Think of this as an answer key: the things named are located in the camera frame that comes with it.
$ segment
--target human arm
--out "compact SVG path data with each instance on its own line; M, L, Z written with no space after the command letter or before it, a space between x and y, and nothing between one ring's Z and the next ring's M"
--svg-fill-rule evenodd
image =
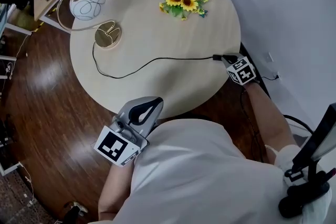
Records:
M134 161L124 167L112 164L98 202L99 220L113 220L131 191Z
M275 104L257 83L245 86L257 120L260 136L265 145L280 151L287 145L296 145L289 125ZM267 149L270 163L274 163L275 154Z

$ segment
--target foot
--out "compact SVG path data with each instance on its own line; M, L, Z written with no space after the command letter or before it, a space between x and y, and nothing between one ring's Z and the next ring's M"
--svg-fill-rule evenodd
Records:
M79 207L79 210L81 212L84 212L84 213L88 213L89 212L89 210L85 206L81 205L79 202L74 201L73 203L74 203L74 206Z

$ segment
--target person's left arm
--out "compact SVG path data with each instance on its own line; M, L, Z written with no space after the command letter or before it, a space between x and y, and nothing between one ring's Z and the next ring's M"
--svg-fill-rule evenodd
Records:
M113 220L130 196L134 162L124 167L112 164L98 202L99 220Z

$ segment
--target black cable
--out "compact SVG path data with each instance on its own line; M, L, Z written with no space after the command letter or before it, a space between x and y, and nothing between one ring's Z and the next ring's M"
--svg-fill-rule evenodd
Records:
M127 75L125 75L125 76L122 76L122 77L114 77L114 76L105 74L105 73L103 73L103 72L100 71L100 69L99 69L99 67L98 67L98 64L97 64L97 61L96 61L96 59L95 59L95 57L94 57L94 56L95 56L95 53L94 53L94 46L95 46L95 44L96 44L96 42L94 42L94 43L93 43L93 46L92 46L92 57L93 57L93 60L94 60L94 62L95 62L95 64L96 64L97 70L98 70L98 72L99 72L101 75L103 75L103 76L105 76L105 77L112 78L112 79L123 79L123 78L126 78L126 77L128 77L128 76L130 76L130 75L132 75L132 74L134 74L134 73L137 73L139 70L141 70L142 68L144 68L145 66L149 65L151 62L156 61L156 60L161 60L161 59L163 59L163 60L164 60L164 59L170 59L170 60L206 60L206 59L212 59L212 58L213 58L213 56L210 56L210 57L204 57L204 58L173 58L173 57L157 57L157 58L155 58L155 59L153 59L153 60L150 60L148 63L144 64L142 67L140 67L138 70L136 70L136 71L134 71L134 72L132 72L132 73L129 73L129 74L127 74Z
M293 116L289 116L289 115L284 115L285 118L288 118L292 121L295 121L296 123L299 123L300 125L302 125L304 128L306 128L308 130L309 133L311 134L314 134L314 131L306 124L304 123L303 121L297 119L297 118L294 118Z
M269 79L269 78L266 78L266 77L262 77L262 78L264 78L264 79L268 79L268 80L276 80L276 79L278 79L279 78L279 76L277 75L275 78L273 78L273 79Z
M262 157L263 153L262 153L262 150L261 150L261 147L260 147L260 144L259 144L259 141L258 141L258 138L257 138L257 135L258 135L258 132L256 131L256 129L254 128L254 125L252 124L252 121L251 119L249 118L249 116L247 115L247 112L244 108L244 105L243 105L243 93L245 92L245 89L242 88L242 91L240 93L240 106L243 110L243 113L245 114L246 118L248 119L248 121L250 122L251 126L252 126L252 129L253 129L253 137L252 137L252 141L251 141L251 151L252 151L252 156L253 156L253 160L255 161L256 158L254 156L254 152L253 152L253 142L255 141L258 145L258 149L259 149L259 155L260 155L260 160L261 162L263 163L264 162L264 158Z

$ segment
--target curved lamp arm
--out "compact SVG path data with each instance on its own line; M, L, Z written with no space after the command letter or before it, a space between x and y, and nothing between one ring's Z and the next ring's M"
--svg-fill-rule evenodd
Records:
M61 27L63 27L65 30L68 30L68 31L82 31L82 30L87 30L87 29L93 29L94 27L97 27L97 26L100 26L102 24L105 24L105 23L109 23L109 22L113 22L113 25L112 27L109 29L109 30L112 30L115 26L115 21L114 20L106 20L104 22L101 22L101 23L98 23L98 24L95 24L95 25L92 25L92 26L89 26L89 27L85 27L85 28L79 28L79 29L71 29L69 27L66 27L60 20L59 18L59 7L61 6L62 4L62 1L63 0L59 0L58 4L57 4L57 8L56 8L56 13L57 13L57 20L58 20L58 23L60 24Z

